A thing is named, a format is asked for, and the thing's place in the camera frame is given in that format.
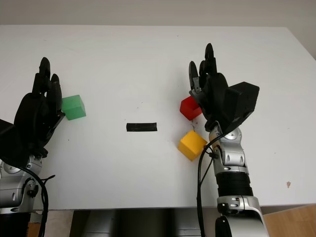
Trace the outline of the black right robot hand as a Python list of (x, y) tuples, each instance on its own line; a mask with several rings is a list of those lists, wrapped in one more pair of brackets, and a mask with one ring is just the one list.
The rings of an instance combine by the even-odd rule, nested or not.
[(189, 63), (189, 82), (189, 94), (201, 108), (206, 119), (205, 130), (210, 132), (221, 120), (225, 90), (228, 88), (224, 75), (217, 71), (211, 43), (205, 48), (205, 59), (199, 68), (193, 61)]

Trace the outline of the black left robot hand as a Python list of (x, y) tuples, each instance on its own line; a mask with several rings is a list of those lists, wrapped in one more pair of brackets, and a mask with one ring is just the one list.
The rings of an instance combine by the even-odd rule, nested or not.
[(23, 97), (14, 119), (24, 147), (35, 156), (47, 157), (45, 146), (64, 116), (59, 77), (50, 74), (50, 61), (43, 57), (32, 92)]

